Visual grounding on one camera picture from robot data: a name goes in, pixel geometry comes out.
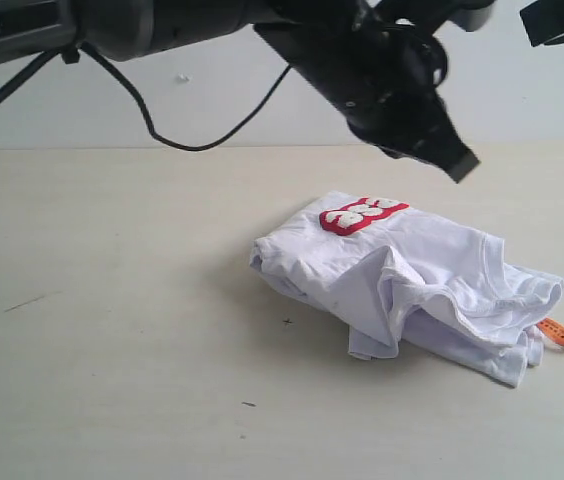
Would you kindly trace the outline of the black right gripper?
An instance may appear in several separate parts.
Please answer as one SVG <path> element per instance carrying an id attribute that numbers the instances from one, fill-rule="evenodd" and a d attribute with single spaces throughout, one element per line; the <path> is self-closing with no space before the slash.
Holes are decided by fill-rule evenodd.
<path id="1" fill-rule="evenodd" d="M 384 0 L 376 12 L 390 22 L 407 20 L 427 33 L 452 22 L 474 32 L 491 17 L 495 0 Z M 532 47 L 564 44 L 564 0 L 534 1 L 520 11 Z"/>

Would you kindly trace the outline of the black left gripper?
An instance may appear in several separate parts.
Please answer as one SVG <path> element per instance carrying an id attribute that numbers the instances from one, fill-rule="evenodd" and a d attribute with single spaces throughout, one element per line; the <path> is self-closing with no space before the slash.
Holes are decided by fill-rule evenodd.
<path id="1" fill-rule="evenodd" d="M 365 1 L 273 1 L 278 21 L 256 33 L 391 158 L 434 166 L 456 183 L 480 161 L 437 94 L 448 57 L 430 33 L 384 20 Z"/>

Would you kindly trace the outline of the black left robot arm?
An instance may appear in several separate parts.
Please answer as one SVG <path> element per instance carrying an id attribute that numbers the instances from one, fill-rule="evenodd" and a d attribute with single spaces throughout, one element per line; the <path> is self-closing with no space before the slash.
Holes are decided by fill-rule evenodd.
<path id="1" fill-rule="evenodd" d="M 0 88 L 0 104 L 56 57 L 119 62 L 252 27 L 346 119 L 361 141 L 393 158 L 464 179 L 478 158 L 459 138 L 438 87 L 448 57 L 435 33 L 489 19 L 489 1 L 0 1 L 0 64 L 28 64 Z"/>

